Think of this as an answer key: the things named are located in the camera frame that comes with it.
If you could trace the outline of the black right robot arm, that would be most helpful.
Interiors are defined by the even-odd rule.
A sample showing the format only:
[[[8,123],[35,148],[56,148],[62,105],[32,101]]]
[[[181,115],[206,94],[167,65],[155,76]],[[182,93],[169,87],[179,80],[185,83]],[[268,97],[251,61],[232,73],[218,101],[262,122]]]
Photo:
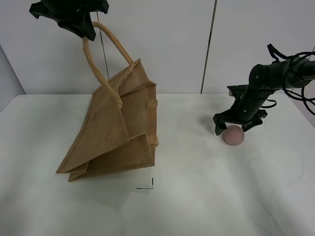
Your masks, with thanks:
[[[263,124],[270,95],[278,90],[302,89],[315,79],[315,62],[307,58],[293,57],[270,65],[253,67],[247,85],[229,86],[229,93],[235,98],[231,108],[215,114],[215,133],[220,135],[226,124],[238,124],[244,132]]]

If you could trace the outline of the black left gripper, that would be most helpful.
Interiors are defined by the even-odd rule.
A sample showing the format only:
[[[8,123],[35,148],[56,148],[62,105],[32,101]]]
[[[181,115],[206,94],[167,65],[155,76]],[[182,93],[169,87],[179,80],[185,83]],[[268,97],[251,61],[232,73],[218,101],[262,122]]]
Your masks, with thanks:
[[[29,12],[37,19],[43,16],[55,20],[60,28],[94,41],[96,32],[90,13],[107,14],[108,9],[107,0],[40,0],[31,4]]]

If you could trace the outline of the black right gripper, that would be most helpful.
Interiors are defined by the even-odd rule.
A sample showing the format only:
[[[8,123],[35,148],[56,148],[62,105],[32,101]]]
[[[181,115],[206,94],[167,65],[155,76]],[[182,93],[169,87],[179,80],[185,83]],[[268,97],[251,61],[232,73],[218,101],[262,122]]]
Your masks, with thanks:
[[[262,125],[262,119],[267,116],[260,107],[268,98],[268,90],[253,89],[248,85],[228,86],[230,95],[234,97],[232,106],[219,114],[215,114],[215,134],[221,135],[227,129],[225,122],[242,124],[242,130],[248,130]]]

